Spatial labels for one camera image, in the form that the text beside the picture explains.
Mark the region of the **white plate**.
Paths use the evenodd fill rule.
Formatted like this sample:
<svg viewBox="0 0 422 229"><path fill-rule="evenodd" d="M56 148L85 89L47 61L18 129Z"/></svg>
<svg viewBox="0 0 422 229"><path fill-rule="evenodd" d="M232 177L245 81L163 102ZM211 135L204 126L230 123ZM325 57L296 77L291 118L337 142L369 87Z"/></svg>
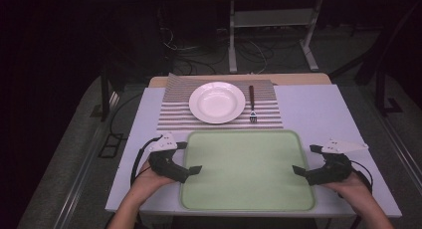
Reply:
<svg viewBox="0 0 422 229"><path fill-rule="evenodd" d="M212 82L194 90L188 103L190 111L199 120L220 124L238 117L245 108L246 99L238 87Z"/></svg>

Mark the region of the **green tray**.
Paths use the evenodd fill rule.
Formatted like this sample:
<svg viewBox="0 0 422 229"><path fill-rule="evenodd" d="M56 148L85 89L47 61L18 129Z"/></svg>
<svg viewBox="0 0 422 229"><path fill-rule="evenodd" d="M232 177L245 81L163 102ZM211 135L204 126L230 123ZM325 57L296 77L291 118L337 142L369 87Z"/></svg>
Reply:
<svg viewBox="0 0 422 229"><path fill-rule="evenodd" d="M183 164L201 171L181 186L180 202L195 211L310 211L315 194L293 168L307 168L291 130L194 131Z"/></svg>

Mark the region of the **person's left hand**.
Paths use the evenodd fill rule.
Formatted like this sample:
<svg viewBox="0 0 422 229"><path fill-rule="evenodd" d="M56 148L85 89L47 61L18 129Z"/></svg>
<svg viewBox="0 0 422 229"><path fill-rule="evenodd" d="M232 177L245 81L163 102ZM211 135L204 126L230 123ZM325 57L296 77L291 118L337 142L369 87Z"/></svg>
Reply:
<svg viewBox="0 0 422 229"><path fill-rule="evenodd" d="M158 175L154 172L147 161L142 166L139 175L131 185L130 195L134 197L135 204L140 207L158 189L173 182L173 179Z"/></svg>

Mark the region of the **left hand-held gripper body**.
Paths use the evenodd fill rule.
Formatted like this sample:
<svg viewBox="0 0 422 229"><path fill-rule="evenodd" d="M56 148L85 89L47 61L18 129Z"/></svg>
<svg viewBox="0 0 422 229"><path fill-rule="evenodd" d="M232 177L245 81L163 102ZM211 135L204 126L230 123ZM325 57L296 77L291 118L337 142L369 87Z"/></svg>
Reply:
<svg viewBox="0 0 422 229"><path fill-rule="evenodd" d="M175 181L182 180L182 167L173 161L173 155L178 145L171 133L155 138L147 148L149 150L149 165L160 176Z"/></svg>

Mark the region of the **striped placemat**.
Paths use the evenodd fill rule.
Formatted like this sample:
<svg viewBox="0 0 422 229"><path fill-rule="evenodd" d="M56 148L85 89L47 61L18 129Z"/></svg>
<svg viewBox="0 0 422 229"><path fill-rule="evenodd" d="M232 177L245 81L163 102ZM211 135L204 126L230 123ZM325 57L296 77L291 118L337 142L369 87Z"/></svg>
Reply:
<svg viewBox="0 0 422 229"><path fill-rule="evenodd" d="M199 120L189 109L189 98L198 87L212 82L224 82L238 87L244 94L246 105L235 119L220 124ZM257 122L251 123L249 86L254 86ZM270 129L281 128L283 121L274 89L269 80L212 81L193 80L171 75L168 78L160 107L157 129L159 131L209 130L209 129Z"/></svg>

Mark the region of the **black floor frame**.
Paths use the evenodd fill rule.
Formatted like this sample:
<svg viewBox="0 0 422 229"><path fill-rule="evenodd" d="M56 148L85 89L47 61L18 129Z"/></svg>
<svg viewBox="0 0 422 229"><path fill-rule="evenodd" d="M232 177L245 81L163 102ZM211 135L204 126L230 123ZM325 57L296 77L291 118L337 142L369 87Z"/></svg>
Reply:
<svg viewBox="0 0 422 229"><path fill-rule="evenodd" d="M115 158L123 141L122 133L110 133L98 154L99 158Z"/></svg>

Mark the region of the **person's right hand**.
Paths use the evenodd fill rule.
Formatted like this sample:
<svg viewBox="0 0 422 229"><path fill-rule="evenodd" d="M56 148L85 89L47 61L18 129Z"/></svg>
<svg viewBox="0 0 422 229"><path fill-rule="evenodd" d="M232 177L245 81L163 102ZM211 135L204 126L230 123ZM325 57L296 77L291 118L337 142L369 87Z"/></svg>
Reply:
<svg viewBox="0 0 422 229"><path fill-rule="evenodd" d="M354 172L341 182L325 183L323 187L338 193L355 212L372 200L371 192Z"/></svg>

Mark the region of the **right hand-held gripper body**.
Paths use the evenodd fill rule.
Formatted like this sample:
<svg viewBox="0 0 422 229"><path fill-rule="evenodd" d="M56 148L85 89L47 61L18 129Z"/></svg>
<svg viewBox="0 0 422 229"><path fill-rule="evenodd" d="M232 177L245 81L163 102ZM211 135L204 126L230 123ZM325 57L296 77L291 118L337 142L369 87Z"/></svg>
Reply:
<svg viewBox="0 0 422 229"><path fill-rule="evenodd" d="M325 165L322 167L325 176L323 183L342 182L346 180L352 172L354 172L366 185L368 185L368 179L363 173L353 168L352 161L347 157L349 152L366 149L368 149L368 145L366 143L357 143L331 138L321 148L321 154L325 162Z"/></svg>

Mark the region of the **dark metal stand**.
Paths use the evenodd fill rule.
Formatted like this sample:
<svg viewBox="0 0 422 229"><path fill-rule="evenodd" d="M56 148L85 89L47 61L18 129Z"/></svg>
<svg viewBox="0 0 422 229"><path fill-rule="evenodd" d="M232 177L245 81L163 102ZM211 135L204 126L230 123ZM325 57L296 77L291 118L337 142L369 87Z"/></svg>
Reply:
<svg viewBox="0 0 422 229"><path fill-rule="evenodd" d="M375 77L375 106L382 116L389 114L402 113L402 108L394 98L385 96L385 71L382 68L382 59L379 59L376 65Z"/></svg>

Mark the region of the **white metal stand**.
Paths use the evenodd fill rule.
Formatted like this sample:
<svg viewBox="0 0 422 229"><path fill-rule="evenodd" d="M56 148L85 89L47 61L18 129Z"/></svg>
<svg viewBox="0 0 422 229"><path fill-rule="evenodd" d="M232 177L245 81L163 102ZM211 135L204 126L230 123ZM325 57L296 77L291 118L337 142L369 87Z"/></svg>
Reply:
<svg viewBox="0 0 422 229"><path fill-rule="evenodd" d="M316 0L313 8L283 9L283 10L256 10L237 11L235 1L230 2L229 15L229 47L228 63L229 72L238 72L236 50L235 50L235 30L238 28L252 27L277 27L277 26L306 26L307 34L300 40L300 47L306 58L308 66L312 72L318 71L317 61L312 53L310 43L317 25L317 18L323 0Z"/></svg>

